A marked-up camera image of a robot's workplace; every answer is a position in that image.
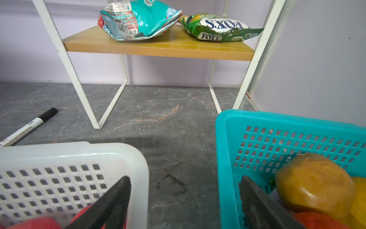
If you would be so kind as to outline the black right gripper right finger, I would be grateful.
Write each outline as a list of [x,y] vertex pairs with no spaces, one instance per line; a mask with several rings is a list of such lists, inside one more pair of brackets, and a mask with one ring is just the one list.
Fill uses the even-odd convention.
[[250,229],[303,229],[305,226],[270,198],[249,176],[239,184],[242,209]]

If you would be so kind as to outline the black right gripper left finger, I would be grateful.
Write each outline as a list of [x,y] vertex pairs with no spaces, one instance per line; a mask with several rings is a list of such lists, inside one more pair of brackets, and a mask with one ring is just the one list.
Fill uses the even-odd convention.
[[122,229],[131,195],[128,176],[117,181],[102,197],[74,220],[67,229]]

